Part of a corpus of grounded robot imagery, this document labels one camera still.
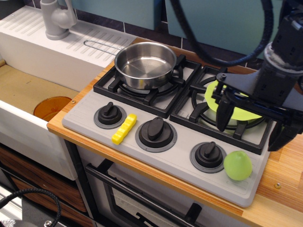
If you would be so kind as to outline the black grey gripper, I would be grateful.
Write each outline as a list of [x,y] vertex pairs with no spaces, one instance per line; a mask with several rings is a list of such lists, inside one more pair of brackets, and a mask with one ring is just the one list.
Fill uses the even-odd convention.
[[286,69],[269,60],[251,74],[219,73],[213,93],[217,129],[226,129],[238,107],[277,122],[267,150],[280,150],[303,132],[303,96],[294,88],[302,76],[302,68]]

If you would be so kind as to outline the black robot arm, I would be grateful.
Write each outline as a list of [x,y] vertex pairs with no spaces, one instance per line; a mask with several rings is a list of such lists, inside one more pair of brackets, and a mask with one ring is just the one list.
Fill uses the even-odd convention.
[[278,32],[264,49],[257,72],[220,73],[213,98],[218,104],[216,127],[224,131],[238,107],[276,122],[268,150],[278,151],[303,132],[303,2],[285,0]]

